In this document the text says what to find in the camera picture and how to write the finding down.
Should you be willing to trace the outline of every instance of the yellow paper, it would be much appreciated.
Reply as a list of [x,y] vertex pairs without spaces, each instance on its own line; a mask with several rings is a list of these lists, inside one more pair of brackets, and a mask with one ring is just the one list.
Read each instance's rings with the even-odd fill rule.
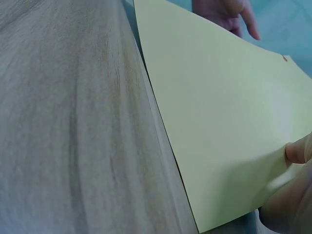
[[165,0],[135,0],[143,55],[200,232],[257,207],[298,168],[284,145],[312,130],[312,80]]

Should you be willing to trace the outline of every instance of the wooden surface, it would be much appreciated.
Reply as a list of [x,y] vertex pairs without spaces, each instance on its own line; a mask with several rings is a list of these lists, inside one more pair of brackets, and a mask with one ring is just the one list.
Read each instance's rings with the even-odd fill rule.
[[0,233],[196,234],[121,2],[0,5]]

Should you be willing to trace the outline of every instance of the hand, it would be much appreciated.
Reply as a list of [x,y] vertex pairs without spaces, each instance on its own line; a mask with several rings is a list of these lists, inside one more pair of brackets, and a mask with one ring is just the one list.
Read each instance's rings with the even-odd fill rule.
[[249,0],[193,0],[193,12],[202,16],[241,38],[238,16],[244,19],[249,34],[260,40],[254,12]]
[[261,222],[280,233],[312,233],[312,133],[286,146],[286,157],[305,163],[300,174],[277,191],[261,208]]

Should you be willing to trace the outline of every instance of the blue surface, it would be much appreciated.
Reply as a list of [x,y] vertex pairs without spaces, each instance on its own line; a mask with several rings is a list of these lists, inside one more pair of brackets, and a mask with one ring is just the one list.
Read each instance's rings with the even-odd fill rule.
[[[192,0],[170,0],[189,11]],[[242,22],[243,38],[257,46],[290,55],[312,77],[312,1],[250,0],[261,41],[252,39]]]

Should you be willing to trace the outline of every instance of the finger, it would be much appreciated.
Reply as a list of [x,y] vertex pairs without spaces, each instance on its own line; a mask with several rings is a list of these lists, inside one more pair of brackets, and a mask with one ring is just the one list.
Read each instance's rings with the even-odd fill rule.
[[234,35],[238,36],[239,38],[242,38],[242,32],[240,30],[240,28],[235,28],[230,30],[231,33],[233,33]]
[[312,157],[312,134],[294,143],[288,143],[285,149],[286,158],[293,163],[306,163]]
[[311,169],[306,166],[292,181],[273,194],[262,206],[261,222],[278,233],[289,233],[295,225],[295,215],[311,183]]
[[240,13],[240,15],[242,16],[242,18],[243,18],[243,20],[247,26],[247,30],[248,30],[249,34],[254,39],[260,40],[260,34],[258,32],[258,29],[257,29],[257,24],[255,21],[254,12],[252,10],[252,7],[251,7],[249,1],[247,1],[246,7]]

